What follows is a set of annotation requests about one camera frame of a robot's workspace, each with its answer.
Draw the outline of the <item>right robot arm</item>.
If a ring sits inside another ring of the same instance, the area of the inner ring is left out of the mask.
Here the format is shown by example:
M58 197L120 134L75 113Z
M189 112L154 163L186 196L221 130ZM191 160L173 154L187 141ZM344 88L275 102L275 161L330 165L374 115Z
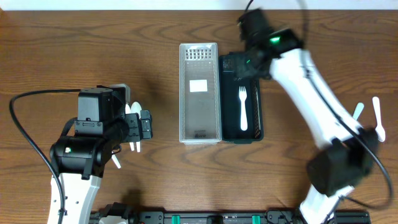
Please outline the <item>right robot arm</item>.
M246 11L238 26L245 50L232 55L234 79L275 80L306 121L320 152L307 163L311 186L299 211L305 223L325 223L380 163L376 130L344 109L292 29L274 30L260 9Z

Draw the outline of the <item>black plastic basket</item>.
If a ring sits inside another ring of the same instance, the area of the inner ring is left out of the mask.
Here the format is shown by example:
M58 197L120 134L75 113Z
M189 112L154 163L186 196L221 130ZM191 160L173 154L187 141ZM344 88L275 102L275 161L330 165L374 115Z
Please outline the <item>black plastic basket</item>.
M264 137L259 80L235 79L237 61L243 55L231 52L219 57L222 140L234 144L250 144ZM241 129L239 87L245 87L248 128Z

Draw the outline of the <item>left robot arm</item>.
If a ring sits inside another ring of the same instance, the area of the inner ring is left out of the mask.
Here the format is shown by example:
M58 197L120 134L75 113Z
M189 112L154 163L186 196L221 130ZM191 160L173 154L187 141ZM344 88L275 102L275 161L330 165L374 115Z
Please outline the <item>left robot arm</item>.
M78 116L50 148L55 175L49 223L88 223L106 163L123 143L151 139L152 116L130 112L126 84L80 90Z

